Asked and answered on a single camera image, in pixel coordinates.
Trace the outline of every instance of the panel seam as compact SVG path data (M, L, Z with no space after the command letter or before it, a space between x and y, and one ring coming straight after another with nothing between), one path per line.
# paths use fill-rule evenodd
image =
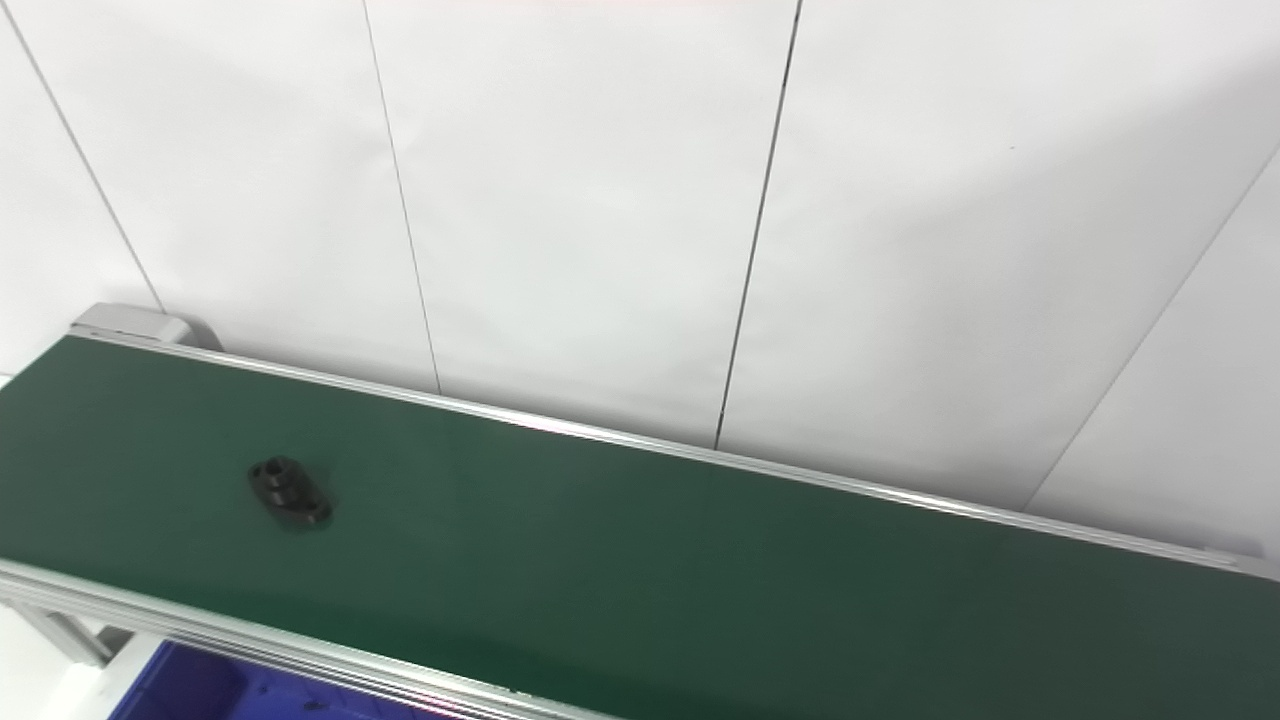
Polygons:
M1062 450L1057 454L1057 457L1055 457L1053 462L1048 466L1048 470L1044 473L1044 477L1042 477L1039 482L1036 483L1036 488L1032 491L1030 496L1028 496L1027 502L1023 503L1021 511L1025 512L1027 509L1030 507L1032 503L1036 501L1036 497L1039 495L1041 489L1044 488L1044 484L1053 474L1053 470L1056 470L1057 466L1062 462L1062 459L1066 457L1066 452L1071 448L1073 445L1075 445L1075 441L1080 437L1080 433L1089 424L1089 420L1092 420L1093 415L1097 414L1098 407L1101 407L1102 402L1106 401L1108 395L1111 395L1111 389L1116 386L1116 382L1119 382L1120 377L1124 375L1125 370L1129 369L1129 365L1133 363L1133 359L1138 355L1138 351L1142 350L1142 346L1147 343L1147 338L1151 337L1151 333L1156 329L1157 325L1160 325L1160 322L1165 318L1165 314L1169 311L1169 307L1174 304L1174 300L1176 300L1178 296L1183 292L1183 287L1187 286L1187 281L1189 281L1190 277L1196 274L1196 270L1204 260L1204 256L1208 255L1210 249L1212 249L1213 245L1217 242L1217 238L1221 237L1222 231L1226 229L1226 225L1230 224L1231 218L1234 218L1235 213L1240 209L1240 205L1243 205L1244 200L1249 196L1251 192L1253 192L1253 187L1258 184L1258 181L1262 178L1263 173L1267 172L1267 168L1271 167L1271 163L1275 161L1277 154L1280 154L1280 142L1276 142L1276 145L1271 149L1271 152L1267 154L1266 161L1262 163L1262 167L1258 169L1258 172L1253 174L1253 179L1251 179L1249 184L1244 187L1244 192L1240 193L1240 196L1231 205L1231 209L1228 210L1226 215L1222 218L1222 222L1219 223L1217 229L1213 231L1213 234L1210 237L1208 242L1204 243L1204 247L1201 250L1199 255L1196 256L1196 260L1192 261L1190 268L1187 270L1185 274L1183 274L1181 281L1178 282L1178 286L1169 295L1169 300L1166 300L1165 305L1160 309L1158 313L1156 313L1155 319L1151 322L1149 325L1147 325L1146 332L1142 333L1142 337L1138 338L1138 342L1133 346L1133 350L1129 352L1128 357L1124 359L1124 361L1120 364L1120 368L1111 377L1111 382L1108 382L1106 388L1102 389L1102 393L1098 395L1097 402L1093 404L1093 407L1091 407L1088 414L1085 414L1084 420L1082 420L1080 424L1075 428L1075 432L1071 433L1071 437L1066 441L1066 443L1062 446Z
M795 17L791 19L791 37L787 40L787 60L782 67L782 87L778 90L778 106L773 114L773 133L769 136L769 152L764 160L764 181L760 183L760 201L755 208L755 228L751 231L751 249L746 256L746 274L742 278L742 296L737 305L737 322L733 325L733 343L728 351L728 369L724 373L724 392L721 395L719 415L716 419L716 436L712 448L719 450L721 433L724 432L724 410L728 406L728 392L733 383L733 364L737 361L737 343L742 336L742 318L746 315L746 296L751 290L751 273L755 269L755 249L760 243L760 223L764 219L764 201L769 195L769 178L773 174L773 155L778 147L778 127L782 124L782 105L787 99L787 81L791 77L791 56L795 55L796 33L800 29L800 10L804 0L796 0Z
M97 179L97 173L95 173L93 167L90 165L88 155L84 154L84 149L81 146L79 140L72 131L72 126L67 120L67 114L63 111L63 106L58 102L58 97L54 96L54 88L49 85L49 79L45 77L44 70L40 69L40 63L36 61L36 55L31 51L31 45L27 44L27 37L18 27L18 20L13 17L13 10L9 9L9 3L0 0L0 8L4 9L5 18L9 20L9 27L13 28L13 33L18 38L18 45L22 46L23 54L27 55L27 61L31 63L31 69L35 70L36 78L40 81L40 86L45 90L45 96L49 97L50 105L54 106L54 113L58 114L58 122L61 123L63 131L72 142L72 147L76 149L76 155L79 158L81 165L83 165L84 172L88 174L90 182L93 183L93 190L97 192L99 200L101 200L102 206L106 208L106 214L111 218L111 224L115 225L116 233L119 233L120 240L124 241L124 247L129 251L129 256L133 259L133 264L138 268L138 274L142 275L142 282L146 283L147 291L151 292L151 299L155 300L156 309L161 313L168 313L164 302L160 300L160 293L156 292L156 287L151 282L151 275L148 275L146 268L142 266L142 259L138 256L137 250L133 249L133 242L129 240L129 234L124 232L124 225L120 223L120 218L115 214L115 208L111 206L111 201L108 199L106 191L102 188L102 183Z
M369 54L374 60L374 77L378 79L378 99L383 105L383 123L387 127L387 143L392 151L392 168L396 170L396 190L399 193L401 215L404 218L404 237L408 240L408 256L413 264L413 282L417 284L417 304L422 311L422 329L426 332L426 351L431 359L431 374L435 377L435 392L444 395L440 386L440 364L435 359L435 343L431 341L431 323L426 316L426 292L422 290L422 273L417 261L417 247L413 245L413 228L408 219L408 202L404 200L404 182L401 179L399 156L396 151L396 136L392 132L392 115L387 108L387 91L383 87L383 70L378 64L378 47L374 44L374 23L369 18L369 3L360 0L365 13L365 31L369 33Z

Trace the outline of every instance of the black plastic part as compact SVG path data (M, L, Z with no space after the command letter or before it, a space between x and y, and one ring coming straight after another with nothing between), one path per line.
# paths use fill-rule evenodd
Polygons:
M333 514L329 498L297 460L276 455L248 469L253 493L273 515L291 524L316 525Z

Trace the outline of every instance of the blue bin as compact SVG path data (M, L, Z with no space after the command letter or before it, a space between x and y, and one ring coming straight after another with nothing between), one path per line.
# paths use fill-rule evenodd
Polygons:
M445 720L371 694L163 643L110 720Z

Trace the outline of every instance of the white wall panel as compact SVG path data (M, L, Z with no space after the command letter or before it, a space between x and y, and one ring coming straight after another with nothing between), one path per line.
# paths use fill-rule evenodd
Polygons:
M709 445L795 4L369 10L443 391Z
M1280 138L1276 27L805 3L721 447L1021 506Z
M1277 238L1274 160L1033 512L1280 560Z
M360 3L10 5L168 310L435 387Z
M0 14L0 373L35 360L97 301L155 307Z

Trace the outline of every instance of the conveyor leg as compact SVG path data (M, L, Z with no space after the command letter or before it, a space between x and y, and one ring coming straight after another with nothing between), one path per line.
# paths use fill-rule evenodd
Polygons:
M8 603L37 633L54 643L72 662L105 667L115 652L84 626L83 623L50 610L41 610L23 602Z

